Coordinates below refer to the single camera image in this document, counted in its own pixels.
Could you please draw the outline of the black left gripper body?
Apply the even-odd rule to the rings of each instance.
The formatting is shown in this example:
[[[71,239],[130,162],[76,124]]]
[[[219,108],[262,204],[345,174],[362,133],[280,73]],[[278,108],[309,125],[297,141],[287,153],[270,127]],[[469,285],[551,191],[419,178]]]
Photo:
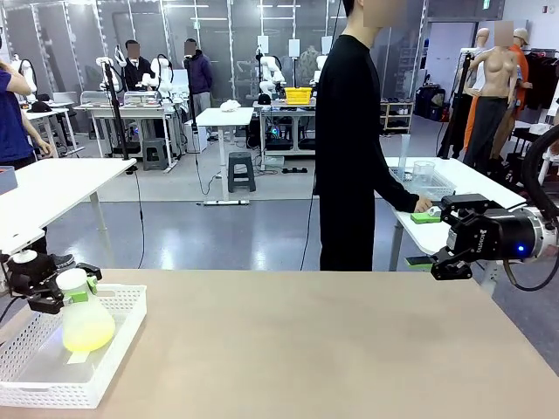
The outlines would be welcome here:
[[[39,289],[57,290],[56,265],[48,255],[19,252],[7,261],[8,286],[11,292],[31,296]]]

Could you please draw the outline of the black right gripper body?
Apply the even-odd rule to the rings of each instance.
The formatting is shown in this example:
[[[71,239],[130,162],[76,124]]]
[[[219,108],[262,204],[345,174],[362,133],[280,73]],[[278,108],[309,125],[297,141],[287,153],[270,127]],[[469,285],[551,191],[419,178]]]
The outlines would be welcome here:
[[[441,221],[450,226],[442,261],[531,258],[536,232],[527,214],[510,211],[480,194],[445,196]]]

